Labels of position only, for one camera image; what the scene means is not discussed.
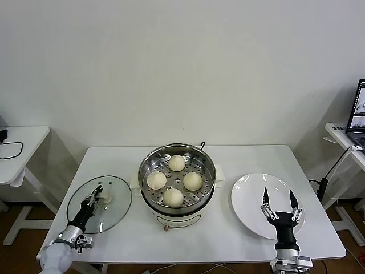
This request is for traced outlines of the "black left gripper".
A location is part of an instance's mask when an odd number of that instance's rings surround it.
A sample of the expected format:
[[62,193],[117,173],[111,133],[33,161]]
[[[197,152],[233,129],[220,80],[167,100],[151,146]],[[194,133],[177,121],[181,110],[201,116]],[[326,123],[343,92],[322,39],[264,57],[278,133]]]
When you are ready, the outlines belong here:
[[78,228],[85,228],[86,224],[94,215],[94,210],[96,204],[98,204],[100,200],[100,194],[103,192],[102,185],[98,185],[85,199],[88,201],[83,201],[80,204],[80,210],[74,217],[72,221],[68,222],[68,225],[78,227]]

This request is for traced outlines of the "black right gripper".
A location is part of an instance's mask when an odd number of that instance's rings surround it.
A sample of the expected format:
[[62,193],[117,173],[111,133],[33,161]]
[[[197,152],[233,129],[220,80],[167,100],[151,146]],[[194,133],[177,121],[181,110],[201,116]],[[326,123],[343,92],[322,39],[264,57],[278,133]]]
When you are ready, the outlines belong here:
[[275,227],[277,242],[275,249],[299,249],[297,240],[294,237],[293,228],[298,224],[303,214],[303,208],[299,206],[298,199],[290,190],[291,212],[276,212],[272,210],[269,204],[269,194],[265,187],[262,202],[260,206],[262,213],[268,222]]

